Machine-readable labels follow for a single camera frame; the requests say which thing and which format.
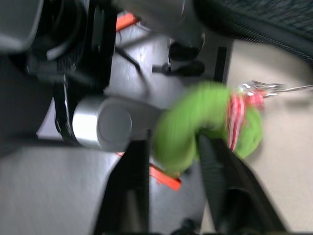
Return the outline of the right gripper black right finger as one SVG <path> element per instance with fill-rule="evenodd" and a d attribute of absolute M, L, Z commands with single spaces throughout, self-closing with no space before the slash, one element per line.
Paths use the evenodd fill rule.
<path fill-rule="evenodd" d="M 221 139 L 198 134 L 201 175 L 218 233 L 285 233 L 252 171 Z"/>

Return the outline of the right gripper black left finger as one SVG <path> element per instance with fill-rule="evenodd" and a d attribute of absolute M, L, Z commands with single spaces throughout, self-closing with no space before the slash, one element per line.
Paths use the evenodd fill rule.
<path fill-rule="evenodd" d="M 149 233 L 150 131 L 131 141 L 107 180 L 95 234 Z"/>

